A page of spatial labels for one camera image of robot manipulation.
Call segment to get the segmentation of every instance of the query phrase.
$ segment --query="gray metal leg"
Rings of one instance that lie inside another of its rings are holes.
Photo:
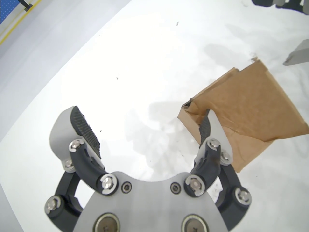
[[[304,40],[290,53],[283,65],[296,65],[305,62],[309,62],[309,39]]]

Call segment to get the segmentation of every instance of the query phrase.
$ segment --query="yellow floor line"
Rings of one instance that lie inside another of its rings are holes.
[[[13,26],[12,28],[7,32],[7,34],[3,37],[3,39],[0,42],[0,45],[6,40],[6,38],[14,31],[14,29],[18,26],[18,24],[36,7],[42,0],[38,0],[36,3],[32,4],[32,7],[25,13]]]

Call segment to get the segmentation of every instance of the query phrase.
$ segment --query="cardboard box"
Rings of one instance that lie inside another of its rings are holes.
[[[240,172],[276,139],[309,133],[308,125],[266,66],[258,59],[231,69],[185,103],[178,118],[200,144],[206,109],[216,113]]]

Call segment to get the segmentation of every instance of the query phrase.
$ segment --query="screw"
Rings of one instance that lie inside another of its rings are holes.
[[[120,222],[116,215],[105,213],[96,220],[94,232],[119,232]]]
[[[53,211],[57,208],[57,201],[55,199],[52,199],[47,203],[47,209],[50,211]]]
[[[235,196],[237,201],[243,205],[250,205],[252,202],[251,194],[245,190],[241,190],[240,188],[236,188]]]
[[[121,190],[125,194],[129,193],[132,190],[132,184],[128,181],[124,182],[121,186]]]
[[[102,188],[103,188],[102,194],[103,195],[110,195],[117,188],[118,180],[116,176],[114,176],[113,174],[104,174],[101,177],[100,181],[102,182]]]
[[[173,182],[171,184],[171,192],[175,195],[178,195],[181,192],[180,184],[177,182]]]
[[[65,162],[65,167],[66,167],[66,168],[70,168],[70,167],[72,167],[72,166],[73,166],[72,160],[67,160],[67,161]]]
[[[221,163],[226,165],[231,163],[231,156],[225,150],[221,152]]]
[[[50,197],[45,204],[45,212],[49,214],[51,211],[56,210],[61,205],[61,199],[58,196]]]
[[[102,187],[104,189],[111,189],[112,188],[112,185],[113,185],[113,181],[112,181],[112,178],[111,177],[107,177],[103,180],[102,182]]]
[[[220,142],[217,139],[210,139],[207,141],[207,145],[212,149],[212,150],[217,150],[217,148],[221,145]]]
[[[205,192],[203,180],[195,174],[189,175],[185,180],[185,184],[190,186],[195,196],[201,196]]]
[[[188,215],[182,222],[181,232],[207,232],[206,222],[199,216]]]
[[[85,142],[83,139],[76,139],[72,141],[69,144],[69,151],[70,152],[75,152],[81,145],[83,145]]]
[[[190,182],[190,188],[194,191],[198,191],[201,190],[202,184],[198,181],[198,179],[193,178]]]

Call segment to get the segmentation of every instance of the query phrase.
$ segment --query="blue panel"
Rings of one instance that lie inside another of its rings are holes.
[[[0,24],[18,4],[17,0],[0,0]]]

